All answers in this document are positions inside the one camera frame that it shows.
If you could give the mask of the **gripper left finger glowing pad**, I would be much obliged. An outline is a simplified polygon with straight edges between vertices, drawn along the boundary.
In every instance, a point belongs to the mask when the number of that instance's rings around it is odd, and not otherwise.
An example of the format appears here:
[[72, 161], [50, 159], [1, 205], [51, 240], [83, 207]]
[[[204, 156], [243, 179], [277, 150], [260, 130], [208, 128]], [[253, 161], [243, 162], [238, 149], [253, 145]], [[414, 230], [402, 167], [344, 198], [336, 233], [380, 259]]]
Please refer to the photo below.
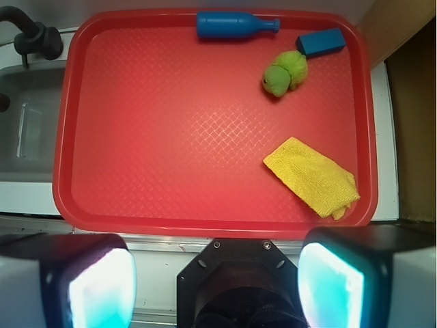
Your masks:
[[136, 290], [117, 234], [1, 236], [2, 327], [129, 327]]

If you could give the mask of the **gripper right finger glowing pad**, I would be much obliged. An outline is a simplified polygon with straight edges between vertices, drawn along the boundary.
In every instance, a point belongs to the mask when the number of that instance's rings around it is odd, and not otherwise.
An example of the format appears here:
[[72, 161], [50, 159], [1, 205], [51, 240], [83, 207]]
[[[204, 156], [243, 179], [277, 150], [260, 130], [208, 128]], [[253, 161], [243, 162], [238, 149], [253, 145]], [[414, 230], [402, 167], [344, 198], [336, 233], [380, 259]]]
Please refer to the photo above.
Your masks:
[[298, 291], [310, 327], [435, 327], [436, 227], [318, 227]]

